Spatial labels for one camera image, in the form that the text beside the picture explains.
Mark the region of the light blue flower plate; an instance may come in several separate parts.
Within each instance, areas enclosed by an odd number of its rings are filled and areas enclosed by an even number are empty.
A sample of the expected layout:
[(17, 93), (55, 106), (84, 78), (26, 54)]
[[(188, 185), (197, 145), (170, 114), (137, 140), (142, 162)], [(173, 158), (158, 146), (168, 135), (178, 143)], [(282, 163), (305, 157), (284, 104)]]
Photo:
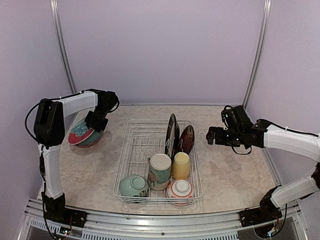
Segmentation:
[(77, 146), (86, 146), (89, 145), (96, 140), (98, 140), (102, 136), (103, 132), (94, 131), (87, 139), (77, 144)]

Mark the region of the teal and red patterned plate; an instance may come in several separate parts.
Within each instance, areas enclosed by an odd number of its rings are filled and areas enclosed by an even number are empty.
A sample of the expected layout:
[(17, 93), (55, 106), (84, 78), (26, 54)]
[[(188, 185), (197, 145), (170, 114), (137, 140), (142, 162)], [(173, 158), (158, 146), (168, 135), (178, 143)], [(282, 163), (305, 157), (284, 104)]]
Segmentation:
[(89, 138), (94, 133), (93, 128), (87, 127), (85, 119), (80, 120), (71, 130), (68, 135), (68, 143), (77, 145)]

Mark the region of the black plate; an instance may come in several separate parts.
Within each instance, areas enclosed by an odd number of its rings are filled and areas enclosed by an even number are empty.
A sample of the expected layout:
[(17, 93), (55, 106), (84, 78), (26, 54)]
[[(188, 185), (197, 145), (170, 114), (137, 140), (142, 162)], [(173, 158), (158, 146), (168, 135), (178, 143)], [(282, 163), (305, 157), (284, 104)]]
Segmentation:
[(180, 139), (180, 127), (174, 113), (171, 114), (165, 138), (164, 153), (168, 155), (172, 160), (178, 148)]

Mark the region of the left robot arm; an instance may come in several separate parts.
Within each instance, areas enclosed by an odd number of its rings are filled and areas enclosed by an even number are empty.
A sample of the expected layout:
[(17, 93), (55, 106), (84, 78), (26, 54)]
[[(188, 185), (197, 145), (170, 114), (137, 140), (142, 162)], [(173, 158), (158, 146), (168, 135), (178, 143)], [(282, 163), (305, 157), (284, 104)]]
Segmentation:
[(88, 133), (83, 136), (87, 139), (94, 131), (105, 130), (108, 123), (107, 114), (114, 112), (119, 104), (120, 100), (115, 92), (93, 88), (69, 96), (44, 98), (38, 103), (33, 132), (43, 161), (41, 170), (47, 197), (55, 200), (64, 194), (60, 178), (59, 155), (66, 135), (65, 118), (94, 108), (84, 119)]

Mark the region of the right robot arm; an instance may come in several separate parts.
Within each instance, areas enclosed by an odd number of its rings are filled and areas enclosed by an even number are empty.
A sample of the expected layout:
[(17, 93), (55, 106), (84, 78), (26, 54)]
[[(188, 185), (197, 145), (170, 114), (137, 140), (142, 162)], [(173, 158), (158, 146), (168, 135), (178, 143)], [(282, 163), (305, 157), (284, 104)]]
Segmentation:
[(256, 218), (266, 222), (276, 209), (320, 190), (320, 136), (279, 126), (259, 119), (247, 126), (211, 126), (206, 134), (207, 143), (231, 147), (235, 150), (257, 147), (271, 158), (281, 186), (269, 190), (256, 210)]

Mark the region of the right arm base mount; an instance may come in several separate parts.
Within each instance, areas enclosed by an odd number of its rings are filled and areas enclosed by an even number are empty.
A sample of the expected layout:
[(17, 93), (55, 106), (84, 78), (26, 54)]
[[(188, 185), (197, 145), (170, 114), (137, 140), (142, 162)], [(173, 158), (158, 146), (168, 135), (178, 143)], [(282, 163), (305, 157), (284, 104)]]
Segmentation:
[(279, 207), (275, 207), (270, 200), (261, 200), (259, 207), (246, 208), (239, 212), (242, 227), (248, 227), (278, 220), (282, 217)]

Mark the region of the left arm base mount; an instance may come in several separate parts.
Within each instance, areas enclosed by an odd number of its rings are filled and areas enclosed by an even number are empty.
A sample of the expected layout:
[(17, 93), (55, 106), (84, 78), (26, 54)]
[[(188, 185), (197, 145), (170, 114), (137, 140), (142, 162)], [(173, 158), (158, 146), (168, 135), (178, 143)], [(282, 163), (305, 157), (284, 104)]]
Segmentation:
[(88, 213), (66, 207), (65, 194), (58, 198), (48, 197), (45, 192), (41, 193), (43, 203), (43, 216), (46, 220), (69, 226), (84, 228)]

